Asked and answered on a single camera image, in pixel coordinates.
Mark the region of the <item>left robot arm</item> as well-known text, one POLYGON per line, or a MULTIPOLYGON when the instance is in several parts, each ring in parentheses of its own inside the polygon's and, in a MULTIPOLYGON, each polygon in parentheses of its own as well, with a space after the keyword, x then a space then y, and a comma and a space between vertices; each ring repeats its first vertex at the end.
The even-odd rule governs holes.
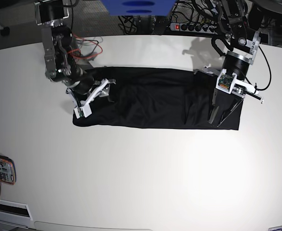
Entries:
POLYGON ((204 66, 194 70, 194 80, 202 97, 196 110, 196 129, 238 130, 244 100, 247 96, 264 102, 259 88, 247 78, 249 67, 261 51, 260 32, 250 27, 241 0, 214 1, 217 34, 211 45, 224 59, 222 67, 204 66))

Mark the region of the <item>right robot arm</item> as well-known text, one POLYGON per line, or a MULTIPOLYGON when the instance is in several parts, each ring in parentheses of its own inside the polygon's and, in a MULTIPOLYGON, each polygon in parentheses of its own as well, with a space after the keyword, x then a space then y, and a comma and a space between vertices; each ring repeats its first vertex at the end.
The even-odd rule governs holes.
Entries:
POLYGON ((98 56, 95 50, 82 54, 82 43, 92 43, 96 49, 99 41, 78 38, 72 26, 65 23, 65 19, 74 18, 74 8, 78 4, 77 0, 38 0, 35 2, 35 17, 41 27, 46 78, 63 83, 66 93, 80 106, 81 101, 100 85, 100 81, 78 65, 78 61, 89 61, 98 56))

